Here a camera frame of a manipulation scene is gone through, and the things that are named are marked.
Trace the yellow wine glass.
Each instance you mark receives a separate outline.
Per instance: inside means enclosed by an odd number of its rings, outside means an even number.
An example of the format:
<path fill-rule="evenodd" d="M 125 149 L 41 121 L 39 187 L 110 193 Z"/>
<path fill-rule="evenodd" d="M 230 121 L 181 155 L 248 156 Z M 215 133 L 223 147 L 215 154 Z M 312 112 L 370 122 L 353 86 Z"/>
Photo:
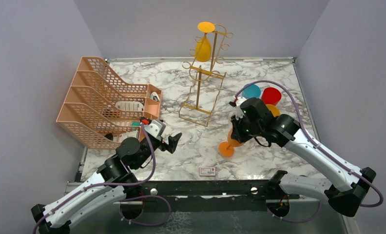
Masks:
<path fill-rule="evenodd" d="M 275 105 L 271 105 L 271 104 L 266 104 L 266 107 L 268 108 L 268 110 L 272 113 L 272 115 L 274 117 L 278 117 L 281 115 L 279 109 L 275 106 Z"/>
<path fill-rule="evenodd" d="M 204 33 L 196 43 L 195 47 L 195 59 L 199 62 L 207 62 L 211 58 L 212 46 L 207 38 L 207 34 L 215 30 L 215 25 L 211 22 L 204 21 L 198 24 L 198 30 Z"/>

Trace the red wine glass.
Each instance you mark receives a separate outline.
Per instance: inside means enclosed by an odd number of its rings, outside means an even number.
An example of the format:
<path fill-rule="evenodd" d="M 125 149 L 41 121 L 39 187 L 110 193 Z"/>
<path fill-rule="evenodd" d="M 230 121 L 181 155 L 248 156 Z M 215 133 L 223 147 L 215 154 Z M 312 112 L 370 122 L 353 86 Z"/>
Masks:
<path fill-rule="evenodd" d="M 267 87 L 263 90 L 261 99 L 265 104 L 276 106 L 282 98 L 281 92 L 274 87 Z"/>

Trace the blue wine glass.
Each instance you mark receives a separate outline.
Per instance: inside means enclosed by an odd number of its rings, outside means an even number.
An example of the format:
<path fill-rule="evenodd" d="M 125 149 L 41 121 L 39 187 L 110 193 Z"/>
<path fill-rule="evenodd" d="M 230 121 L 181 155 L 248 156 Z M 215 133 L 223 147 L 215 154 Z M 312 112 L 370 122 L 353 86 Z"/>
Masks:
<path fill-rule="evenodd" d="M 262 94 L 261 88 L 256 84 L 252 84 L 252 85 L 249 85 L 248 87 L 246 87 L 242 91 L 241 96 L 244 98 L 247 98 L 247 99 L 260 98 L 261 94 Z"/>

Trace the orange wine glass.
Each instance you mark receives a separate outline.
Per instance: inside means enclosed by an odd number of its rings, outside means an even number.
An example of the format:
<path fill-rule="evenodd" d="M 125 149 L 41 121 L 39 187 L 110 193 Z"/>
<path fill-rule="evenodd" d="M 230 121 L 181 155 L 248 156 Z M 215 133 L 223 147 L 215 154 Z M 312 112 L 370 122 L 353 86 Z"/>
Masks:
<path fill-rule="evenodd" d="M 219 153 L 224 157 L 231 157 L 234 154 L 234 149 L 243 145 L 243 143 L 232 139 L 231 135 L 232 129 L 228 132 L 227 141 L 221 142 L 218 146 Z"/>

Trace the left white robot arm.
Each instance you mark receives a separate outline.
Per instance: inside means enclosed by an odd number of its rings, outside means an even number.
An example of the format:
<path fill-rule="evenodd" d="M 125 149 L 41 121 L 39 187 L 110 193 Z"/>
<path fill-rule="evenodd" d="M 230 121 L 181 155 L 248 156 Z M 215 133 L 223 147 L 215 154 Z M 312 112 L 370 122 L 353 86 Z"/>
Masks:
<path fill-rule="evenodd" d="M 161 136 L 146 133 L 142 141 L 124 139 L 115 154 L 80 186 L 53 203 L 37 204 L 31 209 L 36 222 L 33 233 L 68 234 L 72 226 L 106 205 L 148 198 L 141 187 L 154 175 L 155 168 L 144 180 L 138 180 L 133 171 L 142 168 L 149 158 L 156 161 L 157 149 L 174 153 L 181 137 L 178 133 L 164 142 Z"/>

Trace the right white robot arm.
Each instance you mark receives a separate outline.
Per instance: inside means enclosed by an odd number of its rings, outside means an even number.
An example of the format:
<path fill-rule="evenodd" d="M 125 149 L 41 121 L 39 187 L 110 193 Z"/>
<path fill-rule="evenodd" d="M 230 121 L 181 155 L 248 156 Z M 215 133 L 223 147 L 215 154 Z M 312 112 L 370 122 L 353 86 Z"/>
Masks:
<path fill-rule="evenodd" d="M 243 144 L 262 137 L 268 147 L 276 144 L 295 153 L 325 176 L 324 179 L 302 178 L 278 172 L 267 186 L 271 197 L 304 195 L 326 201 L 344 216 L 356 215 L 376 177 L 372 168 L 360 168 L 344 160 L 322 145 L 293 117 L 287 114 L 275 117 L 259 98 L 239 97 L 229 105 L 235 108 L 235 114 L 231 116 L 231 139 Z"/>

